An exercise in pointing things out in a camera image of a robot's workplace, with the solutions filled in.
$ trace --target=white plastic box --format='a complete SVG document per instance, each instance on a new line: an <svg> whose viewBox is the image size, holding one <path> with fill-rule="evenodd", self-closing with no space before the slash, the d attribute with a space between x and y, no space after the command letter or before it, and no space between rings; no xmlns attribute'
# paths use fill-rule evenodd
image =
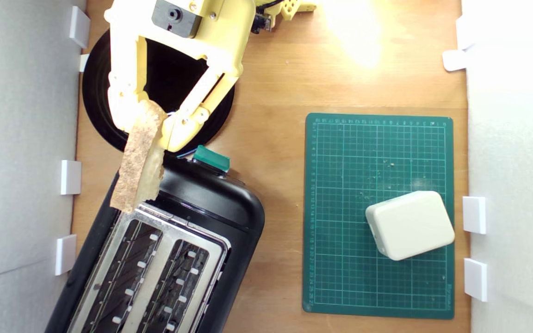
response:
<svg viewBox="0 0 533 333"><path fill-rule="evenodd" d="M366 209L378 250L402 260L453 242L450 217L438 192L416 191Z"/></svg>

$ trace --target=wooden surface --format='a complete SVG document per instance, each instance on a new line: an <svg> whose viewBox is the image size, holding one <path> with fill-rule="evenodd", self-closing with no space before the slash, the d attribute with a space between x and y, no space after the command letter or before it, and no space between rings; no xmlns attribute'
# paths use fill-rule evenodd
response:
<svg viewBox="0 0 533 333"><path fill-rule="evenodd" d="M90 46L107 29L112 0L89 0ZM265 229L225 332L469 333L463 291L461 197L467 194L465 74L446 73L453 49L454 0L324 0L315 13L279 20L275 32L250 36L245 72L226 126L209 144L260 198ZM409 320L307 314L301 308L304 121L309 112L433 115L453 118L455 136L455 318ZM78 246L91 226L121 154L93 129L80 105L78 160L82 194L74 202Z"/></svg>

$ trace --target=black round base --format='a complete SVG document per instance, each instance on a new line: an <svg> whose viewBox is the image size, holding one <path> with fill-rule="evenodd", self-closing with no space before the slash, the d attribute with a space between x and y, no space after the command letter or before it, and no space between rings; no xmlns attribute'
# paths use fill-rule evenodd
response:
<svg viewBox="0 0 533 333"><path fill-rule="evenodd" d="M203 59L198 61L192 59L154 40L147 40L147 42L148 80L144 90L148 93L149 99L158 103L165 112L176 111L192 87L205 73L207 63ZM129 134L117 129L112 122L110 107L108 107L109 73L110 30L106 31L96 42L83 70L83 105L98 133L116 149L124 151ZM228 118L233 95L234 88L217 106L199 133L174 155L192 152L198 145L205 145L218 133Z"/></svg>

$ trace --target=cable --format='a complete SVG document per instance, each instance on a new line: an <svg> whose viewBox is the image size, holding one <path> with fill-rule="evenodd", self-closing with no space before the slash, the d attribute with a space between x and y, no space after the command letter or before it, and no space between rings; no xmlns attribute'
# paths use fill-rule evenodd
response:
<svg viewBox="0 0 533 333"><path fill-rule="evenodd" d="M267 2L266 4L263 4L263 5L260 5L260 6L257 6L256 7L256 12L258 13L264 13L265 12L265 9L269 8L269 7L272 7L272 6L275 6L275 5L278 5L280 4L281 2L283 2L285 0L274 0L274 1L271 1L271 2Z"/></svg>

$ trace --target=green cutting mat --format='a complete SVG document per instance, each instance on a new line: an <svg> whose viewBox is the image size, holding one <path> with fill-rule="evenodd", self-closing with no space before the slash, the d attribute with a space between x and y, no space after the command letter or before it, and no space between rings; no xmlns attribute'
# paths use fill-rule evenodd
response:
<svg viewBox="0 0 533 333"><path fill-rule="evenodd" d="M453 224L452 120L312 113L305 126L304 310L453 318L453 244L392 261L365 218L374 203L432 190Z"/></svg>

